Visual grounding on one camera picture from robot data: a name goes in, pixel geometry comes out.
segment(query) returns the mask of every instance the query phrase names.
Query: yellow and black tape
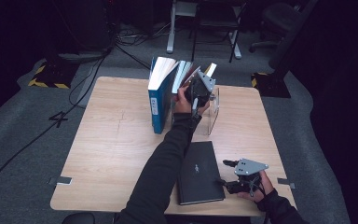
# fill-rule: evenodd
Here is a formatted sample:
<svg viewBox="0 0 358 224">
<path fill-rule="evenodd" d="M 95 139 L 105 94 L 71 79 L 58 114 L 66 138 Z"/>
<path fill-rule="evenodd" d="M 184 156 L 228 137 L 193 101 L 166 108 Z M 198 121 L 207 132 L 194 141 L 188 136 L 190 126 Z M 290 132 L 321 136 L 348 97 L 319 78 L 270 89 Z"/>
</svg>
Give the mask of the yellow and black tape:
<svg viewBox="0 0 358 224">
<path fill-rule="evenodd" d="M 255 89 L 258 89 L 258 85 L 257 85 L 257 79 L 256 79 L 256 76 L 257 75 L 261 75 L 261 76 L 268 76 L 269 74 L 267 73 L 253 73 L 251 75 L 251 81 L 252 81 L 252 87 L 255 88 Z"/>
<path fill-rule="evenodd" d="M 70 89 L 71 81 L 71 78 L 49 71 L 47 62 L 44 62 L 36 70 L 28 86 Z"/>
</svg>

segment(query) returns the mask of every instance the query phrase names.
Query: robotic hand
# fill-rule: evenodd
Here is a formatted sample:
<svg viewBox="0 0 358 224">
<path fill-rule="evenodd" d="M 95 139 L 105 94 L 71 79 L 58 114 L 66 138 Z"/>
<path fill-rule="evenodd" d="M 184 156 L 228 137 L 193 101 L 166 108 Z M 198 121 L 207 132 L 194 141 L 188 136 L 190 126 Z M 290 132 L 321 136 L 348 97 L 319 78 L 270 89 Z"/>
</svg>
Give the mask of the robotic hand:
<svg viewBox="0 0 358 224">
<path fill-rule="evenodd" d="M 246 159 L 223 161 L 223 163 L 227 166 L 235 167 L 234 174 L 238 176 L 237 181 L 226 182 L 220 179 L 219 182 L 226 187 L 228 193 L 249 192 L 252 197 L 260 185 L 261 177 L 259 172 L 269 168 L 266 164 Z"/>
<path fill-rule="evenodd" d="M 198 115 L 198 109 L 206 105 L 210 100 L 216 79 L 210 78 L 202 72 L 191 79 L 190 85 L 185 91 L 185 98 L 191 103 L 191 114 Z"/>
</svg>

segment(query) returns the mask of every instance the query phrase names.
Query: person's arm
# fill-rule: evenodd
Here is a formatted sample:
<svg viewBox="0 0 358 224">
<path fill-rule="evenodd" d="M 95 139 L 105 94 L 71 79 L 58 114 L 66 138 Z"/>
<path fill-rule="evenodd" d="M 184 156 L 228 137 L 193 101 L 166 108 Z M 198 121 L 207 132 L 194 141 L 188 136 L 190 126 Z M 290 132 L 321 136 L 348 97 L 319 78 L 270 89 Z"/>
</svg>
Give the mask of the person's arm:
<svg viewBox="0 0 358 224">
<path fill-rule="evenodd" d="M 147 161 L 118 223 L 166 223 L 164 212 L 182 168 L 185 150 L 201 120 L 201 116 L 191 118 L 191 106 L 186 101 L 184 90 L 179 90 L 172 128 Z"/>
<path fill-rule="evenodd" d="M 266 197 L 259 189 L 255 192 L 254 197 L 248 192 L 240 192 L 237 194 L 238 197 L 255 202 L 260 211 L 266 212 L 272 224 L 309 223 L 301 217 L 289 200 L 278 195 L 278 191 L 272 187 L 265 171 L 260 171 L 260 176 L 260 186 L 264 189 Z"/>
</svg>

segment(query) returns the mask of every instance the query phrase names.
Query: black cable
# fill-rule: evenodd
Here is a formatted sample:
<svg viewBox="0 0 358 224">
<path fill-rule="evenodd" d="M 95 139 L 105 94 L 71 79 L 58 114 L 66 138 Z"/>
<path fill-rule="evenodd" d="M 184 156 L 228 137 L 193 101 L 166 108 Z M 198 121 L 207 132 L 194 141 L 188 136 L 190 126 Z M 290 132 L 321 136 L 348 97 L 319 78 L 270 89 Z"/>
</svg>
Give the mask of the black cable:
<svg viewBox="0 0 358 224">
<path fill-rule="evenodd" d="M 86 97 L 87 93 L 89 92 L 91 86 L 92 86 L 92 83 L 94 82 L 94 79 L 96 78 L 97 76 L 97 73 L 98 73 L 98 70 L 100 69 L 100 66 L 103 62 L 103 60 L 105 59 L 106 57 L 103 57 L 103 59 L 100 61 L 100 63 L 98 64 L 98 67 L 95 71 L 95 74 L 94 74 L 94 77 L 92 78 L 92 81 L 91 83 L 89 84 L 89 87 L 87 88 L 86 92 L 83 94 L 83 96 L 67 111 L 67 112 L 64 112 L 62 114 L 62 116 L 55 120 L 50 126 L 48 126 L 46 128 L 46 130 L 44 130 L 41 134 L 39 134 L 36 138 L 34 138 L 33 140 L 31 140 L 31 142 L 29 142 L 27 145 L 25 145 L 25 147 L 23 147 L 22 149 L 20 149 L 18 152 L 16 152 L 10 159 L 8 159 L 5 164 L 3 166 L 1 166 L 0 168 L 0 173 L 10 164 L 11 161 L 13 161 L 20 153 L 22 153 L 27 147 L 29 147 L 31 144 L 33 144 L 35 141 L 37 141 L 40 137 L 42 137 L 45 133 L 47 133 L 52 127 L 54 127 L 58 122 L 61 122 L 62 119 L 67 115 L 69 114 L 74 108 L 76 108 L 76 106 L 84 99 L 84 97 Z"/>
<path fill-rule="evenodd" d="M 126 50 L 122 49 L 119 45 L 116 45 L 116 47 L 118 48 L 118 50 L 120 50 L 121 52 L 127 54 L 128 56 L 130 56 L 133 60 L 135 60 L 137 63 L 139 63 L 140 65 L 142 65 L 143 67 L 145 67 L 146 69 L 150 69 L 151 64 L 148 64 L 144 61 L 141 61 L 140 59 L 136 58 L 135 56 L 129 54 Z"/>
<path fill-rule="evenodd" d="M 91 74 L 92 74 L 92 72 L 93 72 L 93 70 L 94 70 L 94 67 L 95 67 L 95 65 L 98 63 L 98 61 L 95 62 L 95 64 L 91 67 L 91 71 L 89 71 L 89 74 L 88 74 L 85 78 L 83 78 L 83 80 L 81 80 L 81 81 L 71 90 L 71 92 L 69 93 L 69 97 L 68 97 L 68 98 L 69 98 L 69 103 L 70 103 L 71 105 L 75 105 L 75 104 L 76 104 L 76 103 L 72 103 L 72 100 L 71 100 L 71 95 L 72 95 L 72 93 L 75 91 L 75 89 L 77 89 L 77 87 L 80 86 L 80 84 L 82 84 L 84 81 L 86 81 L 87 78 L 89 78 L 89 77 L 91 76 Z"/>
<path fill-rule="evenodd" d="M 157 38 L 160 38 L 162 37 L 163 35 L 168 35 L 169 33 L 166 33 L 166 34 L 160 34 L 160 32 L 164 31 L 166 28 L 168 28 L 168 26 L 170 25 L 171 23 L 168 22 L 166 23 L 164 26 L 162 26 L 161 28 L 159 28 L 155 33 L 153 33 L 152 35 L 136 35 L 133 30 L 131 29 L 125 29 L 125 30 L 121 30 L 119 33 L 118 33 L 118 41 L 117 41 L 117 44 L 120 44 L 120 45 L 123 45 L 123 46 L 138 46 L 138 45 L 141 45 L 142 43 L 144 43 L 146 40 L 151 40 L 151 39 L 157 39 Z M 133 37 L 135 38 L 132 42 L 125 42 L 122 40 L 123 37 L 126 37 L 126 38 L 130 38 L 130 37 Z"/>
<path fill-rule="evenodd" d="M 263 185 L 263 183 L 261 183 L 261 181 L 260 181 L 260 185 L 261 185 L 262 188 L 260 188 L 260 187 L 257 186 L 257 185 L 255 185 L 255 186 L 256 186 L 257 189 L 259 189 L 259 190 L 261 191 L 261 193 L 263 194 L 264 197 L 267 197 L 267 194 L 266 194 L 266 192 L 264 191 L 264 185 Z"/>
</svg>

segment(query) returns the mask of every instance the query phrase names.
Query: hand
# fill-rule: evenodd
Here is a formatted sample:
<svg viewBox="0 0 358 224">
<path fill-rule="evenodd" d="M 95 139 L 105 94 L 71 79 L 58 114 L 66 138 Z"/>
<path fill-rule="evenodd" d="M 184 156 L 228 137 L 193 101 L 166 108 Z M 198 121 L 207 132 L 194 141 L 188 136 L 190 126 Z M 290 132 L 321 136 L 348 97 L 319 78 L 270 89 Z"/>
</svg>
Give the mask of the hand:
<svg viewBox="0 0 358 224">
<path fill-rule="evenodd" d="M 264 187 L 264 191 L 266 195 L 270 194 L 274 190 L 274 187 L 272 186 L 272 183 L 269 180 L 269 177 L 267 176 L 266 172 L 260 171 L 260 177 L 261 177 L 260 188 Z M 260 189 L 255 191 L 253 197 L 248 192 L 239 192 L 237 193 L 237 196 L 256 203 L 260 202 L 264 198 L 264 194 L 260 191 Z"/>
<path fill-rule="evenodd" d="M 185 98 L 185 91 L 188 87 L 182 87 L 178 89 L 178 95 L 175 100 L 175 109 L 174 113 L 191 113 L 191 104 Z M 204 107 L 199 108 L 199 115 L 202 115 L 203 112 L 209 107 L 209 101 L 205 104 Z"/>
</svg>

